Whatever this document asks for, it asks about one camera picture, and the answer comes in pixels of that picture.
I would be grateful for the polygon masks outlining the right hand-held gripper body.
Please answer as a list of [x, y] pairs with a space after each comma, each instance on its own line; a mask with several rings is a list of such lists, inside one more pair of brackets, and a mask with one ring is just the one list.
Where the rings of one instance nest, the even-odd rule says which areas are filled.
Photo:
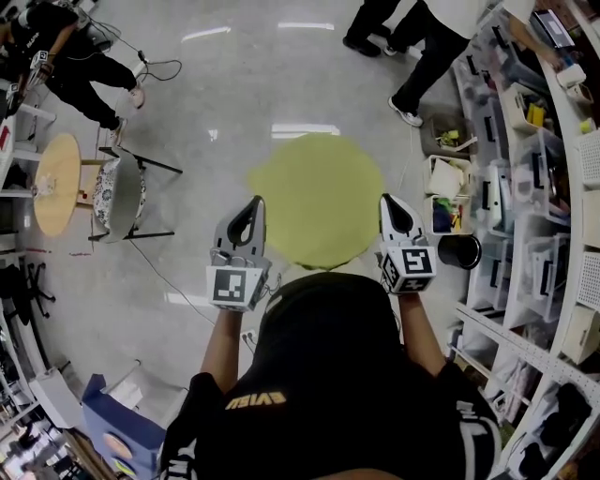
[[436, 252], [427, 238], [397, 236], [393, 242], [380, 243], [378, 266], [382, 284], [393, 295], [421, 293], [436, 277]]

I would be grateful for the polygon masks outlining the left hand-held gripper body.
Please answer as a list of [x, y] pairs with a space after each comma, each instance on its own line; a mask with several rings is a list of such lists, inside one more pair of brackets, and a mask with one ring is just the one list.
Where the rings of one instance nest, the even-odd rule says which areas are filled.
[[209, 303], [219, 309], [252, 311], [260, 301], [272, 263], [264, 245], [213, 246], [206, 267]]

